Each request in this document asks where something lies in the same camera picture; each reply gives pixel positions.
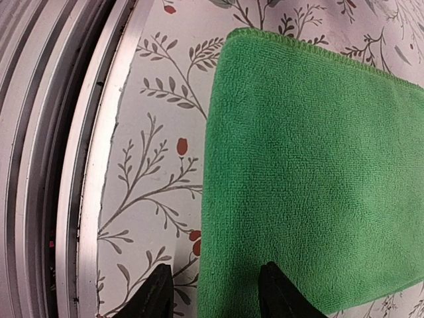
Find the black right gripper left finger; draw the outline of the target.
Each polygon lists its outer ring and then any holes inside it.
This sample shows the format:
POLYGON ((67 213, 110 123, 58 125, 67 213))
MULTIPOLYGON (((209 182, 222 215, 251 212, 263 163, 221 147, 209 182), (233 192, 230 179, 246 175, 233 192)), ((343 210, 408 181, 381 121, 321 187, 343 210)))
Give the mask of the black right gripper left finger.
POLYGON ((174 314, 172 268, 159 264, 115 318, 171 318, 174 314))

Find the green towel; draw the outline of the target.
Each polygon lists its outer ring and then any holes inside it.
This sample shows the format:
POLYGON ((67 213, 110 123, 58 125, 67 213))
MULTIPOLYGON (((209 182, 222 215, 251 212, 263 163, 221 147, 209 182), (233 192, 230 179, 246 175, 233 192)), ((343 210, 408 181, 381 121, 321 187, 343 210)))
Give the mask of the green towel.
POLYGON ((423 282, 423 89, 321 47, 232 31, 205 135, 199 317, 258 317, 273 261, 332 314, 423 282))

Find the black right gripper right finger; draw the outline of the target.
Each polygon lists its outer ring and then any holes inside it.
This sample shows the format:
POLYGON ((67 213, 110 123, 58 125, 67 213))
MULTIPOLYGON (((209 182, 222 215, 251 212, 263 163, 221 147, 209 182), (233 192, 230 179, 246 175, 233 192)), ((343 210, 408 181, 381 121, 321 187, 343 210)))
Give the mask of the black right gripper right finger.
POLYGON ((275 262, 260 267, 260 316, 264 318, 326 318, 311 305, 275 262))

